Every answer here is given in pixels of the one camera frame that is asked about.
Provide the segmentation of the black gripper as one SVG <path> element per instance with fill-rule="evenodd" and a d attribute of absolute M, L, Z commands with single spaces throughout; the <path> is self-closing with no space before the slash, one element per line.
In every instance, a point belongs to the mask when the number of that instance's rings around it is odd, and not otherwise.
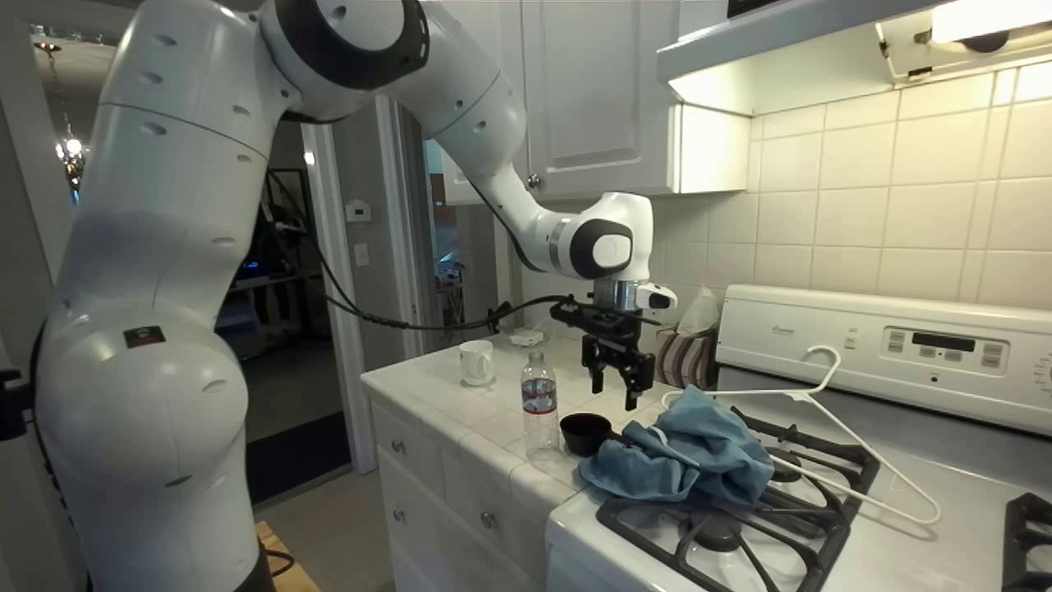
<path fill-rule="evenodd" d="M 638 399 L 655 385 L 655 358 L 638 349 L 643 316 L 575 301 L 557 304 L 552 316 L 581 334 L 581 367 L 592 395 L 606 392 L 606 369 L 617 369 L 623 379 L 623 409 L 635 412 Z"/>

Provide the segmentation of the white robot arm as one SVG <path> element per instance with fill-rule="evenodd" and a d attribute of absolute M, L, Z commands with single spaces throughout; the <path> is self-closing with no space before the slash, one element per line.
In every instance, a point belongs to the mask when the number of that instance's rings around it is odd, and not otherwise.
<path fill-rule="evenodd" d="M 441 0 L 140 0 L 94 112 L 81 201 L 33 358 L 35 433 L 92 592 L 274 592 L 247 481 L 247 379 L 218 316 L 251 255 L 277 125 L 383 95 L 468 175 L 515 255 L 589 280 L 584 367 L 652 381 L 655 209 L 539 204 L 515 87 Z"/>

